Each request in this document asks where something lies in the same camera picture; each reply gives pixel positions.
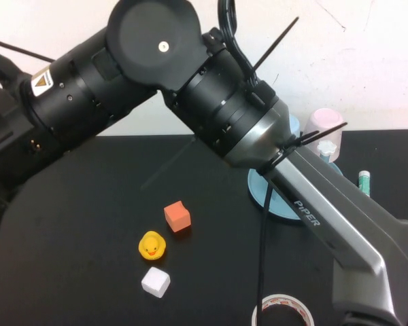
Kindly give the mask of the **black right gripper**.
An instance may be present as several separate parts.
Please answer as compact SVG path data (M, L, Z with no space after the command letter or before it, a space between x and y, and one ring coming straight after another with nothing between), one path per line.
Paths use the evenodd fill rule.
M63 114L51 105L0 101L0 226L22 185L60 157L61 128Z

